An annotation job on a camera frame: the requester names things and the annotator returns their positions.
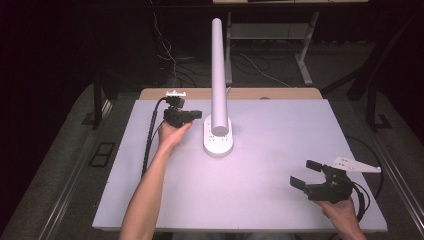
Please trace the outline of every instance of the human arm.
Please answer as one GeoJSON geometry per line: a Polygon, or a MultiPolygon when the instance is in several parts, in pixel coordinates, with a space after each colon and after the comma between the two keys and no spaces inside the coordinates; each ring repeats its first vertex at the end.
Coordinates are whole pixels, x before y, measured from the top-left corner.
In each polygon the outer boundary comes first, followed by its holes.
{"type": "Polygon", "coordinates": [[[332,204],[328,201],[315,201],[336,228],[343,240],[366,240],[355,214],[352,198],[332,204]]]}
{"type": "Polygon", "coordinates": [[[119,239],[152,239],[159,216],[168,158],[191,125],[186,123],[177,129],[166,121],[162,123],[158,149],[131,198],[119,239]]]}

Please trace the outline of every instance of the wire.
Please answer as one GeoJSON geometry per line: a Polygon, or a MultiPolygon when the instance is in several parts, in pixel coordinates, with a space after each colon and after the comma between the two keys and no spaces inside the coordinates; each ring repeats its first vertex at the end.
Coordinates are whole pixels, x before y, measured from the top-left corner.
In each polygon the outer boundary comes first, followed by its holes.
{"type": "Polygon", "coordinates": [[[154,26],[155,26],[155,29],[156,29],[157,33],[159,34],[160,41],[162,43],[163,48],[166,51],[166,54],[169,56],[169,59],[166,59],[165,57],[160,56],[160,55],[158,55],[158,57],[160,57],[160,58],[162,58],[164,60],[172,60],[172,62],[173,62],[173,70],[174,70],[174,82],[172,84],[172,87],[175,87],[175,82],[177,81],[177,72],[175,71],[176,70],[177,61],[171,55],[172,45],[171,45],[171,43],[168,40],[165,39],[166,42],[169,44],[169,47],[165,46],[165,42],[163,40],[164,38],[163,38],[162,33],[161,33],[161,31],[159,30],[159,27],[158,27],[158,19],[156,17],[156,13],[155,12],[153,12],[153,17],[154,17],[154,26]]]}
{"type": "Polygon", "coordinates": [[[159,99],[152,113],[152,119],[150,121],[150,127],[149,127],[149,134],[147,135],[146,150],[144,152],[143,168],[141,169],[141,177],[144,176],[144,173],[146,173],[146,170],[147,170],[147,161],[149,160],[150,147],[152,146],[152,140],[153,140],[152,133],[153,133],[153,128],[155,127],[156,116],[158,114],[158,107],[159,107],[159,104],[165,99],[166,99],[165,97],[159,99]]]}
{"type": "Polygon", "coordinates": [[[245,57],[250,63],[252,63],[252,65],[262,74],[262,75],[264,75],[265,77],[267,77],[267,78],[269,78],[269,79],[272,79],[272,80],[274,80],[274,81],[277,81],[277,82],[279,82],[279,83],[282,83],[282,84],[284,84],[285,86],[287,86],[287,87],[290,87],[290,85],[288,85],[287,83],[285,83],[285,82],[283,82],[283,81],[280,81],[280,80],[278,80],[278,79],[276,79],[276,78],[273,78],[273,77],[271,77],[271,76],[269,76],[269,75],[267,75],[266,73],[264,73],[264,72],[262,72],[262,70],[260,69],[260,68],[258,68],[258,66],[256,66],[256,64],[249,58],[249,57],[247,57],[246,55],[244,55],[244,54],[240,54],[241,56],[243,56],[243,57],[245,57]]]}
{"type": "Polygon", "coordinates": [[[383,189],[383,183],[384,183],[384,174],[383,174],[383,168],[382,168],[382,165],[381,165],[380,158],[377,156],[377,153],[375,153],[375,151],[368,144],[366,144],[364,141],[362,141],[362,140],[360,140],[358,138],[352,137],[352,136],[348,136],[348,135],[345,135],[345,137],[361,143],[363,146],[365,146],[372,153],[372,155],[374,155],[374,158],[375,158],[378,166],[381,169],[380,183],[378,185],[377,191],[373,195],[374,198],[377,199],[380,196],[381,190],[383,189]]]}

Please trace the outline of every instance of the white cylindrical pole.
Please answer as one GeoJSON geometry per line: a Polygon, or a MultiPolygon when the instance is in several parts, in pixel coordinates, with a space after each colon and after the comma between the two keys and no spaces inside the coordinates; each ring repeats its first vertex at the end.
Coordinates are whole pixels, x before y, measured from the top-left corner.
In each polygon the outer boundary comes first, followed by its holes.
{"type": "Polygon", "coordinates": [[[212,21],[212,134],[228,134],[227,95],[225,88],[224,46],[222,22],[212,21]]]}

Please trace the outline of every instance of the hand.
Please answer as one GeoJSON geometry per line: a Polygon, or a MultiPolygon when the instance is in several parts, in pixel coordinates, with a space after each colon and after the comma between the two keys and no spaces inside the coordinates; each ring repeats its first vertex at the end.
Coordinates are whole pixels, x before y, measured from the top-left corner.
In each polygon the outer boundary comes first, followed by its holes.
{"type": "Polygon", "coordinates": [[[366,239],[359,227],[352,198],[335,204],[327,201],[315,203],[322,208],[323,214],[330,219],[343,240],[366,239]]]}
{"type": "Polygon", "coordinates": [[[181,142],[191,125],[193,125],[193,122],[186,123],[180,128],[175,128],[164,121],[159,128],[159,144],[173,149],[181,142]]]}

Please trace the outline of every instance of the white table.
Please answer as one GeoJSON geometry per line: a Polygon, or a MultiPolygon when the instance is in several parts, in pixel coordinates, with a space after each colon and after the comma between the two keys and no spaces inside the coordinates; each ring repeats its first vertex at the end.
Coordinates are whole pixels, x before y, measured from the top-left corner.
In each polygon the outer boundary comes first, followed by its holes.
{"type": "MultiPolygon", "coordinates": [[[[121,227],[140,180],[156,102],[139,100],[134,105],[94,228],[121,227]]],[[[167,105],[161,104],[157,122],[167,105]]],[[[201,110],[204,119],[210,114],[210,100],[186,100],[184,110],[201,110]]],[[[171,156],[157,231],[334,231],[321,209],[289,184],[290,176],[306,183],[324,182],[323,173],[305,167],[308,159],[329,165],[337,156],[353,158],[327,100],[229,100],[228,111],[234,149],[227,157],[212,158],[203,150],[203,119],[195,120],[171,156]]],[[[157,144],[155,138],[150,159],[157,144]]],[[[362,174],[348,176],[370,192],[362,174]]],[[[361,228],[387,231],[374,199],[361,228]]]]}

